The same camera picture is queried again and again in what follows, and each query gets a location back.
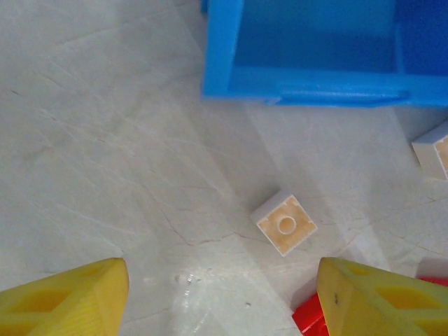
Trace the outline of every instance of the red toy block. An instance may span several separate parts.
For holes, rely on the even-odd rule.
[[[448,287],[448,278],[433,278],[433,277],[421,277],[420,280],[431,282],[432,284],[437,284],[441,286]]]
[[[317,293],[297,308],[293,320],[304,336],[328,336],[321,302]]]

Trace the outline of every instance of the blue container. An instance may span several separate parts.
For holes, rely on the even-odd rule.
[[[204,97],[448,106],[448,0],[202,0]]]

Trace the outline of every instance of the toy brick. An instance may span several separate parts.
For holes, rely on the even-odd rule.
[[[285,190],[255,210],[251,218],[282,256],[317,230],[294,195]]]

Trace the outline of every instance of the white marble floor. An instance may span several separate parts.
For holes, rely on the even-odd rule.
[[[447,272],[448,184],[409,142],[448,112],[200,101],[206,25],[197,0],[0,1],[0,289],[122,256],[121,335],[299,335],[322,256]],[[318,225],[286,258],[249,220],[282,187]]]

